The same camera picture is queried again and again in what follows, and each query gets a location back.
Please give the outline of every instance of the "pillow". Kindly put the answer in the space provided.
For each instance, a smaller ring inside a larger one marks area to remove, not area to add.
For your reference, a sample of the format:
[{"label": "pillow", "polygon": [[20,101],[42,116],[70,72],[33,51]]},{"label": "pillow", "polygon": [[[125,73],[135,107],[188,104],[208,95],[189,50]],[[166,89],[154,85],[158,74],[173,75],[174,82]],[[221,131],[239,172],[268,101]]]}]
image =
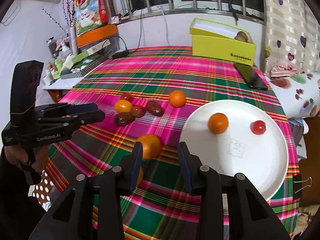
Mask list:
[{"label": "pillow", "polygon": [[320,116],[320,74],[268,80],[288,119]]}]

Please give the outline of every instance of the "snack package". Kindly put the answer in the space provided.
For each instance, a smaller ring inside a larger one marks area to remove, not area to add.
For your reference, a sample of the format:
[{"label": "snack package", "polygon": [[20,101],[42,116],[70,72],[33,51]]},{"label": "snack package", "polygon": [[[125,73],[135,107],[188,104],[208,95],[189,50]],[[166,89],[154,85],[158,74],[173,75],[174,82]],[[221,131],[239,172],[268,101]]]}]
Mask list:
[{"label": "snack package", "polygon": [[106,8],[106,0],[75,0],[77,36],[107,24]]}]

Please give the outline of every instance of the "black sleeve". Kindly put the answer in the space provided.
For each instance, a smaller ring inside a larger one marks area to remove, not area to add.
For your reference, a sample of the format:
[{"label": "black sleeve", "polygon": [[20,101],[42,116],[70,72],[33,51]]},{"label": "black sleeve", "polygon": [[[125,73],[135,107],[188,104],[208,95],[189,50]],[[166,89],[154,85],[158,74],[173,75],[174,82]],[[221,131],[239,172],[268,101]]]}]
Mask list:
[{"label": "black sleeve", "polygon": [[8,163],[4,148],[0,156],[0,239],[28,240],[45,214],[36,198],[28,197],[29,186],[22,170]]}]

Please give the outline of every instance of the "power adapter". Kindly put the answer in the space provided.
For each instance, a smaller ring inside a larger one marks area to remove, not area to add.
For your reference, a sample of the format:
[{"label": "power adapter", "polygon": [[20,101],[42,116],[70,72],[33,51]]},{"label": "power adapter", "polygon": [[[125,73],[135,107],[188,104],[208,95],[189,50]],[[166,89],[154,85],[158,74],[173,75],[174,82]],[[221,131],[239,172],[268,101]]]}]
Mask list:
[{"label": "power adapter", "polygon": [[113,54],[111,56],[111,59],[117,59],[117,58],[121,58],[121,57],[125,57],[129,55],[129,51],[127,49],[120,51],[120,52],[116,52],[115,54]]}]

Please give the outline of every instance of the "plaid tablecloth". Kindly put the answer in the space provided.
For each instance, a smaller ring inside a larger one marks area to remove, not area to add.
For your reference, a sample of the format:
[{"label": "plaid tablecloth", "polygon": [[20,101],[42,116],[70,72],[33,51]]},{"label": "plaid tablecloth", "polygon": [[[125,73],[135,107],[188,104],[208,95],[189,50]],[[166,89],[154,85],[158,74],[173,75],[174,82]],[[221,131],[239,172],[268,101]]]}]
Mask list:
[{"label": "plaid tablecloth", "polygon": [[[168,102],[169,93],[176,89],[187,96],[187,104],[182,108],[173,108]],[[114,105],[119,96],[128,91],[134,96],[133,104],[145,106],[148,100],[158,100],[165,109],[164,115],[158,118],[147,113],[132,124],[117,127],[113,123]],[[121,199],[125,237],[193,240],[200,197],[191,197],[184,189],[177,144],[190,114],[203,104],[222,99],[255,105],[281,128],[289,149],[289,168],[281,189],[269,204],[291,233],[299,206],[292,198],[292,176],[299,172],[299,167],[290,126],[279,101],[270,87],[268,91],[250,90],[232,63],[194,57],[190,47],[139,49],[126,58],[101,64],[83,79],[62,102],[94,102],[106,118],[82,127],[72,140],[54,144],[46,171],[58,190],[63,191],[80,173],[95,176],[118,165],[121,158],[132,151],[137,137],[154,134],[163,143],[161,155],[143,161],[143,182],[133,196]],[[97,206],[98,200],[94,207],[94,226],[97,226]],[[228,239],[228,211],[224,212],[225,239]]]}]

